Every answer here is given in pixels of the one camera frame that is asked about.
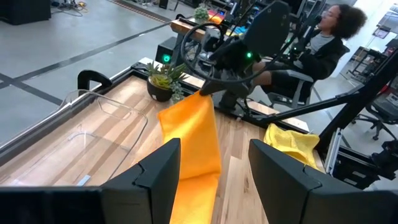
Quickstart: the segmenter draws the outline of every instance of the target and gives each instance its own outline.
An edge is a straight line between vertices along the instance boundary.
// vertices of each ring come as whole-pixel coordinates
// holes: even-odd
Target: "transparent container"
[[[147,124],[139,110],[86,90],[70,93],[54,116],[56,129],[2,167],[1,185],[101,185],[130,166]]]

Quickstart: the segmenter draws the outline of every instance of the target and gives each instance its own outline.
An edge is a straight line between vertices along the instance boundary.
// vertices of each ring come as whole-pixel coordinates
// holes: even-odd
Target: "glasses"
[[[336,19],[337,19],[337,16],[333,15],[333,13],[330,12],[330,11],[323,11],[322,14],[321,14],[321,16],[322,16],[322,17],[328,16],[328,17],[332,17],[332,18],[336,18]]]

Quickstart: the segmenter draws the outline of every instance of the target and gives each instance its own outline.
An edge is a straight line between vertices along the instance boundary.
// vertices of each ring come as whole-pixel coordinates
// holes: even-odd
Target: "concrete floor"
[[[166,24],[109,1],[86,3],[88,12],[83,12],[82,17],[56,13],[49,21],[21,26],[0,22],[0,144],[56,110],[66,95],[76,90],[80,71],[92,69],[111,77],[142,57],[155,58],[157,45],[175,36]],[[158,7],[147,10],[170,19],[175,17],[175,12]],[[180,4],[177,11],[190,16],[193,9]],[[352,88],[353,84],[342,76],[319,81],[311,102]],[[269,102],[260,89],[251,97]],[[278,105],[275,108],[289,110]],[[319,134],[341,108],[336,106],[299,118]],[[374,141],[374,131],[369,128],[370,124],[364,122],[349,125],[344,130],[346,142],[365,154],[380,152],[381,144],[391,137],[382,131],[380,140]],[[398,135],[398,127],[391,126],[391,130]],[[398,180],[379,181],[374,187],[398,189]]]

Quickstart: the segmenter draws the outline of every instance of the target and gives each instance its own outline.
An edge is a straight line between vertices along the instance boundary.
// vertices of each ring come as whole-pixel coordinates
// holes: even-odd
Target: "wooden board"
[[[0,184],[77,185],[89,175],[85,185],[99,185],[162,145],[157,113],[170,104],[152,100],[144,80],[131,77],[106,96],[146,115],[146,128],[136,144],[134,142],[141,130],[139,127],[145,123],[142,116],[112,105],[99,108],[97,104],[92,104],[0,167]],[[103,115],[103,110],[110,116]],[[265,130],[221,113],[216,113],[216,125],[222,173],[212,223],[268,223],[248,159],[249,140],[262,139]],[[83,134],[86,138],[77,139],[73,145],[65,144],[77,130],[78,133],[89,130],[93,136],[100,138]]]
[[[184,22],[179,21],[178,19],[172,21],[170,23],[170,27],[172,28],[173,32],[176,32],[178,34],[185,35],[190,29],[192,29],[193,26],[186,24]],[[195,31],[195,33],[192,34],[191,39],[199,41],[202,40],[202,38],[205,36],[205,31],[198,29]]]

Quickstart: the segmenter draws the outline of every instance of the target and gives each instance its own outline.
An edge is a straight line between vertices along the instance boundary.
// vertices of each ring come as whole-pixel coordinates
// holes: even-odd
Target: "yellow cloth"
[[[270,124],[264,136],[264,142],[296,160],[319,170],[313,156],[313,148],[319,142],[317,135],[284,131],[275,124]]]
[[[199,92],[159,113],[163,141],[181,139],[180,180],[171,224],[211,222],[221,173],[213,101]]]

